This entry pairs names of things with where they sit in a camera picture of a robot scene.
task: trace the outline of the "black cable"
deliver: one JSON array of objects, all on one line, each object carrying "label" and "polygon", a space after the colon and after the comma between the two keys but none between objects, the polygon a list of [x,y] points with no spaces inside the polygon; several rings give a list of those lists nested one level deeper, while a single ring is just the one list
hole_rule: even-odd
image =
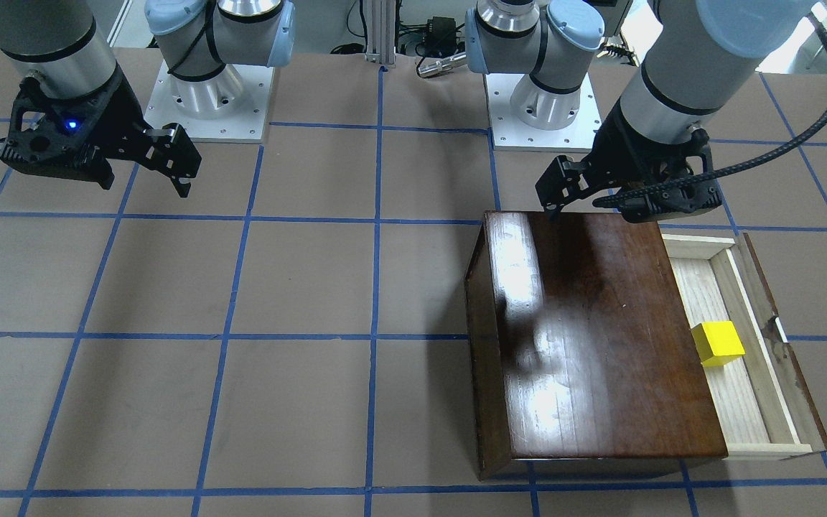
[{"label": "black cable", "polygon": [[347,9],[347,32],[356,36],[357,38],[365,38],[365,36],[353,32],[353,29],[350,28],[350,15],[353,14],[353,7],[357,4],[358,1],[359,0],[355,0],[355,2],[350,4],[350,9]]},{"label": "black cable", "polygon": [[368,49],[368,26],[365,25],[365,13],[362,6],[363,0],[359,0],[359,19],[362,20],[362,39],[365,40],[365,48]]},{"label": "black cable", "polygon": [[423,75],[420,75],[420,67],[423,66],[423,62],[426,61],[426,56],[428,56],[430,52],[433,52],[433,50],[435,50],[440,43],[445,42],[446,39],[449,39],[449,36],[455,36],[459,30],[462,30],[463,26],[465,26],[465,24],[462,23],[462,25],[455,27],[455,29],[449,30],[442,38],[437,39],[436,42],[434,42],[428,49],[424,50],[423,57],[420,58],[420,62],[416,63],[416,68],[413,69],[413,71],[416,72],[417,78],[429,79],[424,78]]},{"label": "black cable", "polygon": [[210,28],[210,23],[212,23],[212,16],[210,14],[209,9],[215,9],[216,2],[215,0],[210,0],[210,2],[206,3],[204,9],[207,9],[206,13],[206,21],[203,23],[203,27],[200,27],[200,32],[197,33],[197,36],[193,39],[193,42],[190,42],[190,46],[187,47],[187,50],[184,51],[184,55],[181,56],[179,60],[168,68],[168,73],[174,73],[180,68],[180,65],[184,64],[184,61],[187,61],[187,58],[190,57],[190,53],[193,52],[194,49],[197,48],[197,43],[200,43],[200,40],[203,39],[203,35],[206,34],[206,31]]},{"label": "black cable", "polygon": [[[821,46],[823,46],[823,49],[825,49],[825,53],[827,54],[827,30],[825,30],[825,27],[821,25],[821,22],[818,21],[817,17],[815,17],[815,14],[809,13],[807,14],[807,18],[815,26],[818,39],[821,40]],[[813,135],[817,134],[817,132],[820,131],[821,128],[825,127],[825,124],[827,124],[827,108],[825,108],[823,114],[821,114],[821,116],[818,117],[818,120],[813,122],[813,125],[810,125],[810,127],[808,127],[806,131],[801,132],[801,134],[798,134],[797,136],[793,137],[786,144],[781,145],[781,147],[768,151],[767,153],[762,154],[762,156],[760,157],[755,157],[751,160],[746,160],[742,163],[735,164],[734,166],[723,167],[720,170],[716,170],[714,172],[706,174],[697,174],[696,176],[680,177],[680,179],[666,181],[666,183],[660,183],[658,185],[650,185],[647,187],[641,187],[641,189],[620,192],[611,196],[598,197],[598,199],[593,200],[592,204],[594,207],[597,208],[615,208],[618,206],[618,202],[621,202],[621,200],[630,199],[631,197],[640,197],[646,194],[653,194],[657,192],[662,192],[664,190],[675,189],[676,187],[685,187],[703,181],[716,180],[719,177],[729,176],[730,174],[736,174],[738,172],[748,170],[749,168],[762,166],[762,164],[767,164],[771,160],[777,159],[781,156],[784,156],[784,154],[790,153],[790,151],[794,150],[795,148],[803,144],[804,141],[807,141],[809,138],[813,137]]]}]

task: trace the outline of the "yellow block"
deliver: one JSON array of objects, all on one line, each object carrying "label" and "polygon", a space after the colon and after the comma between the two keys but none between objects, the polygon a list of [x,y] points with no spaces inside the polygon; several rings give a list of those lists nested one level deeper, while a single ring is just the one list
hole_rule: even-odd
[{"label": "yellow block", "polygon": [[692,328],[691,334],[703,366],[723,366],[745,355],[732,321],[705,321]]}]

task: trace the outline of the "metal mounting plate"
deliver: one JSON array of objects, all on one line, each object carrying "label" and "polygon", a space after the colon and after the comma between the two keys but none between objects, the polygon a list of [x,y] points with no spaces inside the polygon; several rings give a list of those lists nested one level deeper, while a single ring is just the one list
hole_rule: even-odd
[{"label": "metal mounting plate", "polygon": [[261,144],[266,134],[270,97],[273,86],[273,68],[266,66],[234,65],[242,76],[244,89],[251,93],[232,116],[204,120],[188,117],[177,108],[172,97],[168,66],[162,62],[145,108],[145,121],[160,128],[177,122],[187,130],[193,141],[222,141],[233,144]]},{"label": "metal mounting plate", "polygon": [[562,130],[545,131],[519,120],[509,97],[522,78],[521,73],[489,73],[485,76],[487,107],[493,128],[493,147],[501,151],[554,151],[587,153],[592,150],[595,131],[602,125],[589,76],[583,79],[580,111],[576,120]]}]

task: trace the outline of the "wooden box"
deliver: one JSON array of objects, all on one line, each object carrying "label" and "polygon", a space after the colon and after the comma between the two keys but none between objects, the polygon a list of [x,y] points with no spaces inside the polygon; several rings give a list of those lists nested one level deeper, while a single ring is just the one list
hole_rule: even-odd
[{"label": "wooden box", "polygon": [[[656,477],[827,450],[748,242],[486,213],[465,287],[482,479],[526,461]],[[706,320],[732,320],[745,356],[705,372],[690,328]]]}]

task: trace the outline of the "open drawer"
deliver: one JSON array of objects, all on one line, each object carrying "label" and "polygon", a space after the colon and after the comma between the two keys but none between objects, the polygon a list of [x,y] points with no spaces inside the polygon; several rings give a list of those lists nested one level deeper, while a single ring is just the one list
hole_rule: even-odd
[{"label": "open drawer", "polygon": [[827,436],[787,343],[748,236],[663,236],[692,327],[731,320],[745,356],[705,368],[728,459],[827,451]]}]

